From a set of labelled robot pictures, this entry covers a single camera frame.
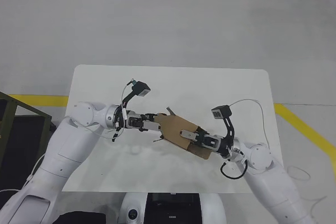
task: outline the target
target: white casing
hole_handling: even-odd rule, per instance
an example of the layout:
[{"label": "white casing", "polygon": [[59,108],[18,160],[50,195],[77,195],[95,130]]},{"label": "white casing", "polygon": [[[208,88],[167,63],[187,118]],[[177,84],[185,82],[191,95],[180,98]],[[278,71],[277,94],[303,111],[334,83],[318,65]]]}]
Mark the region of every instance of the white casing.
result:
[{"label": "white casing", "polygon": [[[118,224],[129,224],[128,211],[137,208],[137,223],[143,223],[148,193],[127,193],[119,212]],[[202,210],[202,223],[226,224],[223,202],[218,194],[199,194]]]},{"label": "white casing", "polygon": [[114,112],[117,107],[113,104],[106,106],[100,102],[79,102],[74,105],[70,117],[79,125],[100,124],[106,129],[114,128]]},{"label": "white casing", "polygon": [[[244,178],[258,201],[278,223],[315,223],[304,208],[296,185],[283,166],[269,153],[269,149],[262,144],[247,148],[239,140],[234,142],[234,148],[247,155],[249,166]],[[253,158],[255,165],[252,165],[250,158]],[[237,165],[243,172],[245,166],[240,162],[237,162]]]}]

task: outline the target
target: yellow tape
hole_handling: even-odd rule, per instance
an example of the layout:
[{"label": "yellow tape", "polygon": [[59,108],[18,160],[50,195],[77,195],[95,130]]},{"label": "yellow tape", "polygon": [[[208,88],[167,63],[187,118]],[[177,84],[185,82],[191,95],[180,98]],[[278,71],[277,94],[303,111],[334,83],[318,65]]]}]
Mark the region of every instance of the yellow tape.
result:
[{"label": "yellow tape", "polygon": [[[68,96],[45,96],[45,95],[10,95],[31,106],[67,106]],[[275,112],[289,122],[301,134],[323,150],[330,158],[336,179],[336,147],[328,142],[318,132],[309,127],[282,104],[275,104]]]},{"label": "yellow tape", "polygon": [[67,106],[68,96],[18,95],[9,96],[31,106]]},{"label": "yellow tape", "polygon": [[283,119],[289,122],[294,128],[296,128],[301,134],[303,134],[308,140],[317,145],[322,151],[324,151],[329,157],[332,163],[336,179],[336,147],[327,141],[318,132],[313,130],[294,113],[287,109],[282,104],[275,104],[275,113],[280,115]]}]

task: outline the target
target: white tabletop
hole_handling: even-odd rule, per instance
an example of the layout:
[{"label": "white tabletop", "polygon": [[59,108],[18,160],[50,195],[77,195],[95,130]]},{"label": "white tabletop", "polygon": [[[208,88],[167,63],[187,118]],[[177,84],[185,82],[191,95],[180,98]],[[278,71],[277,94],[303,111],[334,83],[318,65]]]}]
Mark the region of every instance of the white tabletop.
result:
[{"label": "white tabletop", "polygon": [[[151,92],[131,99],[128,110],[168,113],[165,108],[169,106],[177,115],[221,136],[225,136],[226,128],[222,120],[213,118],[212,108],[240,99],[259,100],[271,151],[282,163],[269,77],[264,70],[80,65],[74,70],[66,114],[78,101],[119,105],[123,87],[131,78],[148,84]],[[244,101],[231,110],[235,136],[245,142],[266,142],[257,104]],[[203,160],[167,141],[153,143],[160,135],[125,130],[114,143],[100,139],[63,191],[251,192],[244,179],[230,180],[221,175],[224,159],[219,155],[213,153]],[[235,164],[227,165],[225,173],[240,174]]]}]

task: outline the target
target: cardboard box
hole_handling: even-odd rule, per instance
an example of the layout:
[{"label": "cardboard box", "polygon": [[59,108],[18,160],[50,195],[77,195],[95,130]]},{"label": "cardboard box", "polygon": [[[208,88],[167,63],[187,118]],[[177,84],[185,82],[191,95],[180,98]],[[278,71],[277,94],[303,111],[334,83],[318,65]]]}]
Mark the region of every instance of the cardboard box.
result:
[{"label": "cardboard box", "polygon": [[211,154],[211,150],[201,148],[190,143],[189,139],[180,136],[181,130],[195,132],[198,129],[196,124],[189,122],[177,115],[158,114],[155,116],[155,122],[161,126],[161,133],[164,139],[187,150],[190,153],[207,160]]}]

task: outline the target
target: robotic hand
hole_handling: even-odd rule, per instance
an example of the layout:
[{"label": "robotic hand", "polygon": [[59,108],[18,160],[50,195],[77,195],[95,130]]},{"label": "robotic hand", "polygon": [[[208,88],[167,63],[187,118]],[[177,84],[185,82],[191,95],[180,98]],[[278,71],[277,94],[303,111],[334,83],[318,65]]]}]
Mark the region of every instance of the robotic hand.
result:
[{"label": "robotic hand", "polygon": [[[10,198],[0,211],[0,224],[53,223],[57,212],[57,198],[70,175],[88,158],[104,129],[115,129],[112,141],[122,128],[160,131],[155,122],[157,114],[136,114],[127,111],[127,103],[133,96],[144,96],[150,88],[143,82],[130,81],[132,92],[121,105],[106,106],[101,103],[79,102],[70,116],[60,123],[48,144],[44,161],[27,184]],[[302,206],[297,188],[284,168],[272,156],[264,144],[247,147],[234,137],[229,119],[229,106],[212,109],[216,119],[223,119],[227,127],[226,137],[212,136],[201,128],[195,132],[181,130],[180,136],[190,144],[209,149],[237,163],[254,195],[279,223],[314,223]]]}]

